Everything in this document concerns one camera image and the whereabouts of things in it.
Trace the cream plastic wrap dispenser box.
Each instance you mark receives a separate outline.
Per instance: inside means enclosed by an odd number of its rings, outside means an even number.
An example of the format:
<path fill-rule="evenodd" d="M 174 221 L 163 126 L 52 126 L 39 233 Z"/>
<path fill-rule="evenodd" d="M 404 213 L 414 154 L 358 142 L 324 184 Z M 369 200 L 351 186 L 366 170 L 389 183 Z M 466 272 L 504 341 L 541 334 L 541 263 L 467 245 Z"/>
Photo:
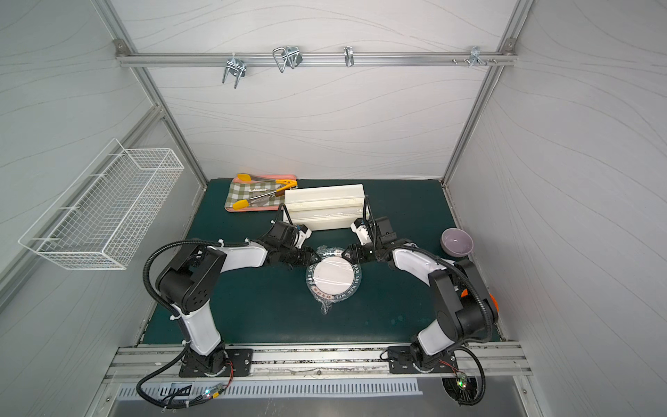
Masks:
<path fill-rule="evenodd" d="M 362 184 L 290 189 L 284 203 L 296 225 L 312 231 L 349 229 L 362 217 L 365 196 Z"/>

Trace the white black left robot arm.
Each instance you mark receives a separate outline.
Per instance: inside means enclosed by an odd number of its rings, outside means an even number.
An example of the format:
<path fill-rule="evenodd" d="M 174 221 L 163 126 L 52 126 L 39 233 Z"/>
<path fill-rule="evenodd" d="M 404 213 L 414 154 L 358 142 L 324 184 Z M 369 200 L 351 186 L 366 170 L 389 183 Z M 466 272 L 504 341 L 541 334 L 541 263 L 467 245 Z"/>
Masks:
<path fill-rule="evenodd" d="M 242 243 L 223 240 L 183 240 L 158 248 L 142 271 L 145 288 L 170 311 L 184 336 L 183 363 L 200 373 L 222 373 L 229 356 L 210 309 L 210 299 L 222 274 L 282 263 L 307 266 L 318 255 L 305 245 L 312 236 L 306 226 L 276 221 L 269 232 Z"/>

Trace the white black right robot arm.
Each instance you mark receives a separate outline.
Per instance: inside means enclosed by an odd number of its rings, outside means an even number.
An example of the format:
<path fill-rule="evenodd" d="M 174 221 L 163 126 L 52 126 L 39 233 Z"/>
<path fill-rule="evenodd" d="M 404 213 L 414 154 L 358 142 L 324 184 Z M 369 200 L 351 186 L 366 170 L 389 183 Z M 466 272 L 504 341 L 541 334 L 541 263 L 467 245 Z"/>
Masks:
<path fill-rule="evenodd" d="M 416 368 L 428 372 L 468 342 L 486 343 L 493 338 L 498 307 L 472 262 L 451 262 L 411 240 L 399 239 L 387 217 L 358 218 L 351 230 L 359 241 L 343 252 L 344 259 L 352 264 L 385 262 L 431 290 L 435 319 L 410 345 Z"/>

